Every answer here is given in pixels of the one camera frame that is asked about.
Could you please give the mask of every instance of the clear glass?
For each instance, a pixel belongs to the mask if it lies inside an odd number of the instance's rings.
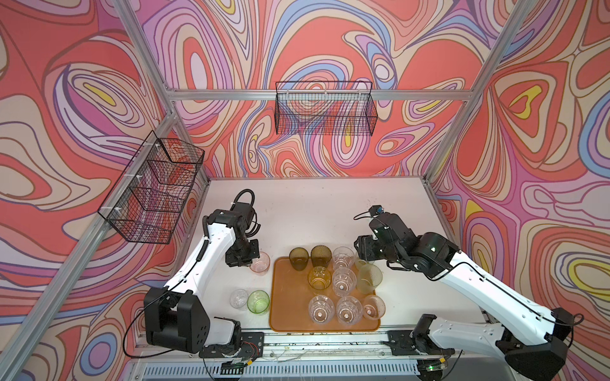
[[[263,313],[269,307],[269,295],[263,290],[256,290],[248,296],[248,310],[252,313]]]
[[[252,259],[252,264],[250,264],[250,270],[254,271],[257,275],[265,275],[269,270],[269,265],[271,264],[271,260],[269,259],[269,255],[266,252],[260,252],[259,258]]]
[[[309,301],[309,317],[318,324],[329,322],[335,316],[335,304],[324,295],[314,296]]]
[[[335,251],[332,252],[332,268],[335,270],[341,267],[351,269],[355,260],[356,257],[354,256],[354,252],[349,247],[337,247]]]
[[[339,267],[332,274],[332,290],[337,296],[348,296],[356,287],[356,275],[346,267]]]
[[[297,271],[303,271],[309,262],[309,253],[302,247],[295,247],[290,251],[290,264]]]
[[[324,266],[317,266],[309,271],[307,281],[309,282],[309,285],[316,290],[324,290],[331,285],[332,275]]]
[[[386,313],[386,304],[377,295],[368,295],[362,301],[362,316],[369,320],[378,320]]]
[[[356,261],[356,270],[360,270],[360,268],[363,267],[364,265],[366,265],[367,263],[370,263],[370,262],[367,262],[364,259],[357,260]]]
[[[358,271],[356,288],[363,294],[370,294],[377,288],[382,279],[383,273],[379,267],[367,263],[366,265],[362,265]]]
[[[311,249],[311,264],[314,267],[324,266],[328,267],[332,258],[332,252],[323,244],[319,244],[318,246]]]
[[[248,292],[246,290],[235,290],[229,296],[229,303],[233,308],[242,308],[248,301]]]
[[[344,296],[337,302],[337,319],[352,326],[362,319],[362,304],[353,296]]]

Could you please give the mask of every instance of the tray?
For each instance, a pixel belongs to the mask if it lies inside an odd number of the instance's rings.
[[[325,290],[314,290],[307,282],[307,274],[312,269],[311,261],[303,271],[290,265],[288,257],[280,257],[273,265],[273,286],[271,287],[271,312],[269,326],[276,332],[368,332],[379,328],[381,320],[362,318],[353,326],[344,326],[337,317],[326,324],[314,323],[307,312],[309,301],[316,295],[326,295],[337,305],[339,297],[332,286]],[[362,302],[366,295],[358,290],[350,294]]]

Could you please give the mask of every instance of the black wire basket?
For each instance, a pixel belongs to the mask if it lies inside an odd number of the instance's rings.
[[[204,154],[180,139],[157,138],[110,213],[100,214],[128,242],[168,244]]]
[[[278,135],[373,135],[377,108],[373,83],[280,81],[275,83]]]

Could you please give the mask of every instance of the colorful backdrop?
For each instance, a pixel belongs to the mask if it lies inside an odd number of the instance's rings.
[[[610,379],[608,62],[608,1],[539,2],[434,181],[477,263],[585,315],[562,380]]]
[[[170,88],[369,79],[468,89],[512,10],[496,1],[134,2]],[[373,137],[278,137],[274,102],[176,104],[211,177],[419,176],[459,108],[378,101]]]
[[[0,1],[0,351],[164,114],[110,1]],[[20,380],[118,377],[201,192],[167,246],[107,235]]]

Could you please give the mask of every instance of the table surface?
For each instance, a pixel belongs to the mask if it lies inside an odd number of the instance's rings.
[[[273,179],[213,180],[204,201],[202,215],[216,209],[229,209],[242,189],[256,195],[254,209],[261,228],[253,237],[260,250],[271,258],[288,256],[301,246],[310,251],[318,244],[331,250],[353,247],[359,235],[371,234],[368,219],[352,217],[366,212],[372,205],[398,214],[415,234],[438,232],[444,235],[440,221],[428,199],[422,182],[416,177],[367,179]],[[249,202],[244,194],[242,201]],[[198,218],[190,249],[203,235]],[[423,274],[392,271],[383,261],[375,263],[383,272],[376,293],[386,303],[382,327],[415,325],[423,313],[461,322],[484,322],[480,308],[462,294],[440,282],[430,282]],[[247,308],[236,310],[229,305],[229,295],[238,288],[249,293],[265,290],[271,294],[273,269],[258,276],[247,267],[230,268],[220,262],[202,300],[210,317],[239,320],[242,328],[268,329],[268,312],[255,315]]]

